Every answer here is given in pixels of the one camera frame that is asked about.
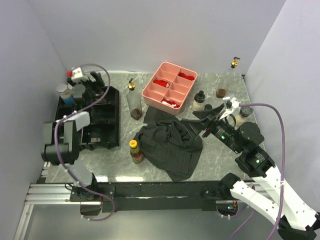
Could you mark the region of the blue label spice jar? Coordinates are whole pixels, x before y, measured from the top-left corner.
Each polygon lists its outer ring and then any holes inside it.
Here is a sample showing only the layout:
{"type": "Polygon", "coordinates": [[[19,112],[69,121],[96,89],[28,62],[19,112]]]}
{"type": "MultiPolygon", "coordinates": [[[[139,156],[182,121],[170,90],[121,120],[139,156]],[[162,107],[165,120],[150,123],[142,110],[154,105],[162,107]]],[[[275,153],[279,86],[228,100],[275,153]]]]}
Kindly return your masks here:
{"type": "Polygon", "coordinates": [[[66,105],[72,105],[74,103],[72,91],[66,84],[59,84],[56,87],[56,91],[66,105]]]}

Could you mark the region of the red yellow cap sauce bottle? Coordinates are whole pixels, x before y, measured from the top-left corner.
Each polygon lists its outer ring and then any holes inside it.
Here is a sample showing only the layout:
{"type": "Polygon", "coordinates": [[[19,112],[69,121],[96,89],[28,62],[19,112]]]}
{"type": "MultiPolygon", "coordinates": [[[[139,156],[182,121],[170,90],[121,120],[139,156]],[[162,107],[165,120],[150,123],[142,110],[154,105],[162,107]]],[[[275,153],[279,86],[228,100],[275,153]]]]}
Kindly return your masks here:
{"type": "Polygon", "coordinates": [[[129,147],[130,147],[130,155],[131,155],[132,161],[135,164],[141,163],[143,161],[143,154],[140,150],[138,142],[134,139],[131,140],[129,142],[129,147]]]}

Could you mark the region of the small black cap spice jar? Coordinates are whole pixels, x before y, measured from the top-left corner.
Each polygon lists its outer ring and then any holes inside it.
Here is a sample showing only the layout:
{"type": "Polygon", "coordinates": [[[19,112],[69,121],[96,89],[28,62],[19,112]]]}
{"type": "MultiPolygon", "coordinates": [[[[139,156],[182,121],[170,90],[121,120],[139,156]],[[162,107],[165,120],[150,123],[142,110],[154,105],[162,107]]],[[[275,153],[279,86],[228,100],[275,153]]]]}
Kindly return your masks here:
{"type": "Polygon", "coordinates": [[[206,105],[204,106],[204,110],[206,110],[206,111],[210,111],[210,110],[212,110],[212,109],[213,109],[213,107],[212,107],[211,104],[206,104],[206,105]]]}

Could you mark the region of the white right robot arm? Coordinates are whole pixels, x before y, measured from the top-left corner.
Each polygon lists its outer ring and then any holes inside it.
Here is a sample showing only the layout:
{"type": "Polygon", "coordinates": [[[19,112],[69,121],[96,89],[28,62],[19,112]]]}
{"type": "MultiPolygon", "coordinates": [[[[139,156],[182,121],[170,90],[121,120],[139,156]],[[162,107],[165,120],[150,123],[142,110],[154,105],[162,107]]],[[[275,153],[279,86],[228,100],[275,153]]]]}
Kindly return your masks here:
{"type": "Polygon", "coordinates": [[[232,197],[245,202],[273,224],[273,231],[284,240],[313,240],[320,228],[320,214],[309,207],[285,181],[284,169],[278,168],[260,144],[265,140],[256,123],[244,122],[234,128],[227,122],[234,107],[220,105],[210,110],[194,111],[198,119],[190,122],[191,133],[202,137],[214,135],[234,153],[238,167],[259,184],[269,198],[249,187],[233,173],[219,182],[224,199],[232,197]]]}

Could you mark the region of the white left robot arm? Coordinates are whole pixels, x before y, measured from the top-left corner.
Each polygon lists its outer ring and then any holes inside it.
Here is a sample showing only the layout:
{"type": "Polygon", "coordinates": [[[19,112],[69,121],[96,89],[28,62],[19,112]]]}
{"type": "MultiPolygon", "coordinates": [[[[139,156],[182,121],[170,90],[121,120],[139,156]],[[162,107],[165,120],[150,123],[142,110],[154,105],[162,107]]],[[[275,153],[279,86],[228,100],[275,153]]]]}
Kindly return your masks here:
{"type": "Polygon", "coordinates": [[[90,106],[104,94],[105,83],[100,73],[75,78],[70,75],[67,83],[57,86],[59,100],[53,122],[42,128],[41,157],[45,162],[64,169],[76,187],[83,187],[82,195],[88,201],[96,200],[100,188],[95,176],[79,160],[84,129],[92,122],[90,106]]]}

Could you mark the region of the black cap white powder bottle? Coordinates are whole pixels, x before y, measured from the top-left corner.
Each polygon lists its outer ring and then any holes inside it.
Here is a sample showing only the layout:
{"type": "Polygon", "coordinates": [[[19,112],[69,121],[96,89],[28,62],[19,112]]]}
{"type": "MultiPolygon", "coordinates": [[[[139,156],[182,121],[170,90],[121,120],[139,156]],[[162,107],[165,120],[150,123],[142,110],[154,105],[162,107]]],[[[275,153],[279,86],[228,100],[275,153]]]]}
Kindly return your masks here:
{"type": "Polygon", "coordinates": [[[206,96],[204,94],[203,90],[200,90],[197,92],[193,98],[193,103],[192,103],[192,111],[201,111],[205,107],[205,99],[206,96]]]}

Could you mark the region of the red white item front compartment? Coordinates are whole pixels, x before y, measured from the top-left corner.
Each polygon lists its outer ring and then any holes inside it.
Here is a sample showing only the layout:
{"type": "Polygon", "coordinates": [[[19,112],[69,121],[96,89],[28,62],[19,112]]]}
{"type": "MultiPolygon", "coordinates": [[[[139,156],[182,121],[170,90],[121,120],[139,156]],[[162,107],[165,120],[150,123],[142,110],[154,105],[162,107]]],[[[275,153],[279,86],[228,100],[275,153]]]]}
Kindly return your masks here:
{"type": "Polygon", "coordinates": [[[170,107],[172,107],[172,108],[174,108],[174,109],[178,109],[178,108],[180,107],[180,105],[177,104],[175,101],[171,101],[171,100],[169,100],[169,99],[163,99],[163,100],[161,101],[161,103],[164,104],[164,105],[166,105],[166,106],[170,106],[170,107]]]}

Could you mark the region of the tall gold spout sauce bottle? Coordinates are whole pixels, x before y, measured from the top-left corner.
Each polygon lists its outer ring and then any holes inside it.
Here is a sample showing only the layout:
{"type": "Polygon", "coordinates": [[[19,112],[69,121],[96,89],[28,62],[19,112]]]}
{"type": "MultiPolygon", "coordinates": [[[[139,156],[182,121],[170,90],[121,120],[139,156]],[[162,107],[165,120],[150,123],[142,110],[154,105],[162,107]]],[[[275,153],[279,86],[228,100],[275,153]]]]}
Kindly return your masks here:
{"type": "Polygon", "coordinates": [[[222,74],[219,80],[218,87],[216,89],[216,97],[219,99],[222,99],[225,97],[228,93],[228,90],[230,88],[230,85],[233,81],[233,79],[236,76],[236,67],[239,64],[239,60],[241,58],[235,56],[233,60],[231,61],[229,67],[226,69],[226,71],[222,74]]]}

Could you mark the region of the tall gold spout oil bottle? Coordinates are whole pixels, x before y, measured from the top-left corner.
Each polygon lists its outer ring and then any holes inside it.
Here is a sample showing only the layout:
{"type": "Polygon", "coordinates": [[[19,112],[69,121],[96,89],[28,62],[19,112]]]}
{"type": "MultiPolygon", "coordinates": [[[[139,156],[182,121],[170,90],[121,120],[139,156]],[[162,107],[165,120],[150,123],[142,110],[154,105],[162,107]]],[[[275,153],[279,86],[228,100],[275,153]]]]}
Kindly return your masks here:
{"type": "Polygon", "coordinates": [[[129,92],[126,95],[126,100],[130,116],[134,120],[139,120],[143,116],[141,95],[136,90],[136,84],[134,83],[134,80],[132,78],[128,81],[127,87],[129,92]]]}

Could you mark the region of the dark lid beige powder jar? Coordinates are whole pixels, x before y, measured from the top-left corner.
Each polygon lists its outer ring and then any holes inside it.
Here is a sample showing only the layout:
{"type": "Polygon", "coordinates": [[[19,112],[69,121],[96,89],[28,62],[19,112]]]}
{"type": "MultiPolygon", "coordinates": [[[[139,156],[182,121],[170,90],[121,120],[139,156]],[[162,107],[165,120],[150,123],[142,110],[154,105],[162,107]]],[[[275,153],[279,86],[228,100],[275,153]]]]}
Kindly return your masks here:
{"type": "Polygon", "coordinates": [[[253,111],[254,110],[251,106],[240,107],[238,114],[235,116],[235,125],[239,127],[243,123],[245,123],[247,118],[253,113],[253,111]]]}

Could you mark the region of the red item back compartment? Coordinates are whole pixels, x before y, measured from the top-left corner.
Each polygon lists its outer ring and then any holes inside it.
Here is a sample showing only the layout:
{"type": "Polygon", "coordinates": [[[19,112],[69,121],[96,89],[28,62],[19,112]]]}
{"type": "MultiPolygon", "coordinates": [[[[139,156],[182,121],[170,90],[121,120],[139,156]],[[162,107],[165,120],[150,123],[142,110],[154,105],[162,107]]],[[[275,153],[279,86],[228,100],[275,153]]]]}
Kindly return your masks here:
{"type": "Polygon", "coordinates": [[[195,80],[195,77],[194,77],[194,76],[192,76],[192,75],[187,75],[187,74],[185,74],[185,73],[183,73],[183,72],[180,72],[180,73],[178,74],[178,76],[181,77],[181,78],[185,78],[185,79],[187,79],[187,80],[190,80],[190,81],[194,81],[194,80],[195,80]]]}

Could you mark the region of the black divided organizer tray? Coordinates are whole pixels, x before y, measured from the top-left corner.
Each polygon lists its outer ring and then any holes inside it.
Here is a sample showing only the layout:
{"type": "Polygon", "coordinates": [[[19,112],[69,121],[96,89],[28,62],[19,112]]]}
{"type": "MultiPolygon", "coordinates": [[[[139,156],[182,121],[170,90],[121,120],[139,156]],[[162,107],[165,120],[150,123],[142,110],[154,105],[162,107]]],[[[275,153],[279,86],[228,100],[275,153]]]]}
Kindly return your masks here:
{"type": "Polygon", "coordinates": [[[77,133],[80,149],[112,149],[120,146],[120,92],[113,86],[98,104],[87,110],[90,124],[77,133]]]}

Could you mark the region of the red item middle compartment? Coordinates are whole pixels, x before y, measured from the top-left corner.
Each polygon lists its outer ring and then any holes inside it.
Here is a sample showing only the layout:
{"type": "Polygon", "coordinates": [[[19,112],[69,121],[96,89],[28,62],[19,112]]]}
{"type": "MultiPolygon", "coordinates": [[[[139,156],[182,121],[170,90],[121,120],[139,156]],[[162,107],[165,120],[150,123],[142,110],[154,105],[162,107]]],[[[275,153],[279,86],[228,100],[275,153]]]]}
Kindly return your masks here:
{"type": "Polygon", "coordinates": [[[153,82],[159,86],[164,87],[164,88],[170,87],[170,83],[166,80],[155,79],[153,82]]]}

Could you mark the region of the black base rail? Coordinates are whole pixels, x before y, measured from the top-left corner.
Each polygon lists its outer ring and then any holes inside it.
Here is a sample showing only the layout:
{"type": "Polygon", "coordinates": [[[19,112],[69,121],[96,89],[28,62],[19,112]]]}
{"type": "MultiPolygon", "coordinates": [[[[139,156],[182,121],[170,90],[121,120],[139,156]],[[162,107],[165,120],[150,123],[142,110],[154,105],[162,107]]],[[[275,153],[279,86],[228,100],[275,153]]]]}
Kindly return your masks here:
{"type": "Polygon", "coordinates": [[[186,182],[100,182],[98,195],[83,196],[75,188],[70,194],[71,203],[82,206],[94,203],[103,213],[114,211],[189,210],[215,211],[217,202],[233,201],[230,192],[218,181],[186,182]]]}

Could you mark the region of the aluminium frame rail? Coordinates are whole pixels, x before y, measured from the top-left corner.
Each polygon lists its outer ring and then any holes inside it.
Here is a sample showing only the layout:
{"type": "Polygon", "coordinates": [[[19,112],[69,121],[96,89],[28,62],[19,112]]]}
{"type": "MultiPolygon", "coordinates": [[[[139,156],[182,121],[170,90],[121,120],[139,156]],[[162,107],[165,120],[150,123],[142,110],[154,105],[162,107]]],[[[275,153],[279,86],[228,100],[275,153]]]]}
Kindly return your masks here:
{"type": "Polygon", "coordinates": [[[25,238],[28,225],[36,205],[64,205],[70,204],[71,192],[63,184],[46,184],[45,181],[51,164],[45,162],[40,174],[40,183],[30,184],[24,200],[23,211],[18,223],[14,240],[25,238]]]}

